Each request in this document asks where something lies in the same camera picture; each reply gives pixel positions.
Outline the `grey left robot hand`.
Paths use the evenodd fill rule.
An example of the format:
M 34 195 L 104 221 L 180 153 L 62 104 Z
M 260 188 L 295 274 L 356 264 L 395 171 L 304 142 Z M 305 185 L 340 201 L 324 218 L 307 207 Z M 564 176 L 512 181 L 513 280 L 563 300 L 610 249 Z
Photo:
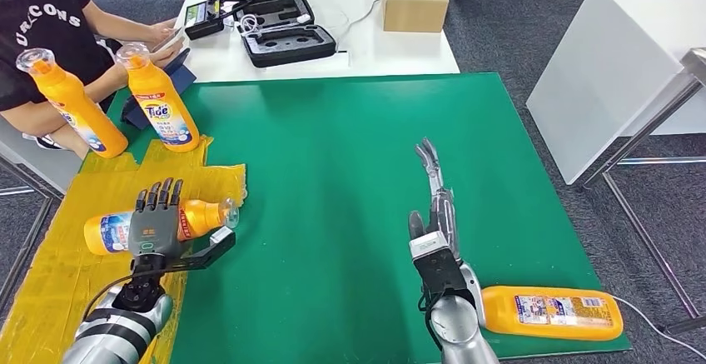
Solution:
M 168 177 L 137 194 L 128 233 L 128 251 L 134 257 L 159 254 L 176 259 L 182 255 L 178 239 L 182 184 L 182 179 Z

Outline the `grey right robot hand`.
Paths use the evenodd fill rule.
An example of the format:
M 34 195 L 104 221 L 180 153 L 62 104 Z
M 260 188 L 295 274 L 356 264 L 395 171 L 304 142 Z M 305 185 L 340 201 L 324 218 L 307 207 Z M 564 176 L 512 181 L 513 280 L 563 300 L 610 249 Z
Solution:
M 421 143 L 415 145 L 415 153 L 420 158 L 422 167 L 428 177 L 430 210 L 427 224 L 424 224 L 419 212 L 412 211 L 409 214 L 408 229 L 410 239 L 414 240 L 427 233 L 440 231 L 449 243 L 456 263 L 460 265 L 463 260 L 458 245 L 454 196 L 452 190 L 444 185 L 436 147 L 427 137 L 424 137 Z

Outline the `person's left hand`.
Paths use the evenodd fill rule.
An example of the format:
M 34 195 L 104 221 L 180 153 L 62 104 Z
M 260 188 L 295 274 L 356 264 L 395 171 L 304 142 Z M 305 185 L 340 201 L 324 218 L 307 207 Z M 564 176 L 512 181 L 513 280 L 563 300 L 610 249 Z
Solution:
M 148 25 L 143 37 L 144 41 L 152 45 L 162 42 L 173 33 L 176 21 L 177 18 L 174 17 L 163 22 Z

